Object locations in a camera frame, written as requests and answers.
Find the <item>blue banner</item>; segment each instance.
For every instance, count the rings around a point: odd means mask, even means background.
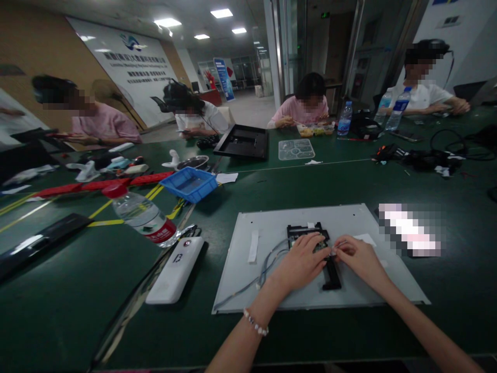
[[[233,94],[233,86],[231,85],[231,80],[229,80],[226,63],[223,59],[214,59],[214,65],[216,65],[221,87],[223,87],[223,92],[226,96],[226,101],[233,101],[235,99],[235,95]]]

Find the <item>phone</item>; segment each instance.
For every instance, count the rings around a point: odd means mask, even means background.
[[[407,140],[409,142],[420,142],[420,141],[423,141],[425,139],[421,135],[417,135],[417,134],[407,132],[407,131],[395,130],[395,131],[386,131],[386,132],[388,132],[390,135],[400,137],[400,138]]]

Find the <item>bracelet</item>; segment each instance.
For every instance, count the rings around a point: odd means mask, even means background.
[[[245,318],[248,319],[250,325],[254,325],[255,320],[252,316],[250,316],[249,310],[247,310],[246,308],[243,309],[243,316],[245,316]],[[266,329],[262,329],[262,327],[259,326],[259,324],[255,324],[254,329],[257,331],[257,333],[261,334],[263,337],[266,337],[269,334],[269,327],[267,327]]]

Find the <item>banner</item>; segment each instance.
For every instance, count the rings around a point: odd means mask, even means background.
[[[230,102],[235,99],[233,94],[233,86],[229,80],[228,70],[226,69],[226,63],[223,59],[214,58],[214,65],[216,65],[217,73],[219,74],[219,79],[221,87],[223,87],[224,95],[226,96],[226,101]]]
[[[159,40],[70,17],[67,20],[147,127],[174,118],[172,113],[161,113],[150,98],[162,99],[167,78],[177,80]],[[72,80],[70,76],[60,78]]]

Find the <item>water bottle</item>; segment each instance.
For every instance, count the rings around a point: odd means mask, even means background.
[[[345,136],[350,129],[350,121],[352,120],[352,101],[347,101],[340,115],[338,122],[338,135]]]
[[[390,107],[390,104],[392,102],[392,91],[393,88],[387,89],[387,92],[385,92],[382,100],[379,102],[378,111],[374,116],[374,121],[379,125],[383,125],[383,122],[385,121],[385,116],[387,115],[386,109]]]
[[[129,192],[122,185],[111,185],[102,193],[112,199],[112,207],[119,218],[160,247],[172,245],[176,226],[148,198]]]
[[[400,124],[400,119],[402,118],[402,113],[406,109],[409,104],[409,100],[411,99],[411,87],[406,87],[404,92],[399,95],[397,101],[395,101],[395,105],[393,106],[392,114],[387,121],[385,126],[386,131],[395,131]]]

